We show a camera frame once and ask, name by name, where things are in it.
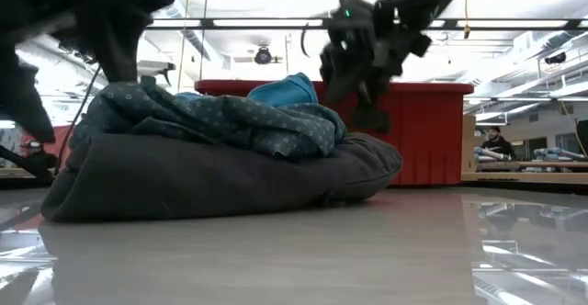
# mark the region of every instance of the glossy floor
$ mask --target glossy floor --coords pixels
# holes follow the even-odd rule
[[[367,205],[55,225],[0,194],[0,304],[588,304],[588,198],[391,190]]]

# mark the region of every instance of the crumpled blanket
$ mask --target crumpled blanket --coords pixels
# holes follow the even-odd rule
[[[318,104],[270,107],[237,96],[186,99],[153,84],[115,83],[92,100],[70,147],[98,133],[160,135],[301,157],[327,156],[346,128],[336,112]]]

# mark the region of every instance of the ceiling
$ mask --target ceiling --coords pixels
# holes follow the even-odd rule
[[[181,17],[228,17],[239,18],[243,22],[244,18],[253,17],[316,17],[336,8],[337,0],[176,0],[175,7],[181,9],[178,11]],[[588,15],[588,0],[454,0],[441,17],[463,18],[466,10],[469,18],[583,17]],[[169,17],[169,12],[157,12],[154,17],[166,18]],[[213,54],[211,61],[201,60],[197,49],[188,40],[184,40],[177,30],[147,30],[145,40],[140,42],[139,60],[182,65],[182,73],[170,73],[170,90],[173,92],[193,90],[194,82],[203,78],[270,80],[288,73],[304,72],[312,79],[320,79],[319,53],[328,40],[324,31],[310,31],[306,35],[304,46],[310,58],[301,52],[301,30],[206,30],[195,33],[195,37],[203,41],[207,51]],[[510,61],[506,68],[508,72],[503,72],[500,76],[494,73],[495,70],[504,68],[499,61],[504,60],[503,56],[514,46],[514,39],[522,34],[522,31],[473,31],[465,40],[461,32],[431,30],[427,35],[434,40],[434,44],[429,52],[422,59],[409,57],[403,65],[404,75],[396,81],[473,82],[479,88],[486,89],[488,85],[500,83],[503,85],[500,88],[504,90],[524,85],[544,75],[537,72],[537,60]],[[562,49],[574,48],[578,53],[583,53],[583,44],[584,40],[578,40],[573,47],[568,44]],[[278,57],[278,62],[268,65],[254,63],[253,57],[260,46],[267,46],[272,55]],[[59,54],[51,49],[46,51],[48,54]],[[44,58],[54,62],[50,55]],[[67,60],[78,63],[76,73],[82,77],[82,81],[89,80],[89,77],[80,75],[79,66],[82,63],[72,56],[67,56]],[[481,77],[481,71],[492,74]],[[82,94],[85,87],[77,87],[79,94]],[[486,89],[484,93],[496,94],[497,90]],[[466,105],[466,109],[474,113],[482,107],[506,108],[503,105],[496,107],[483,103]]]

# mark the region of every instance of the black cushion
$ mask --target black cushion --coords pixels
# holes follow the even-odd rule
[[[364,200],[390,184],[402,158],[349,134],[326,158],[280,160],[232,147],[99,134],[77,147],[42,205],[48,220],[164,220],[300,209]]]

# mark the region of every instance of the teal fabric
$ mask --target teal fabric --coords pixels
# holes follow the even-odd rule
[[[284,80],[260,85],[253,89],[247,97],[268,104],[270,107],[319,103],[314,84],[304,73],[296,73],[287,76]]]
[[[330,154],[346,128],[336,112],[310,102],[272,107],[245,97],[176,97],[153,84],[115,83],[92,100],[70,146],[99,133],[160,135],[301,157]]]

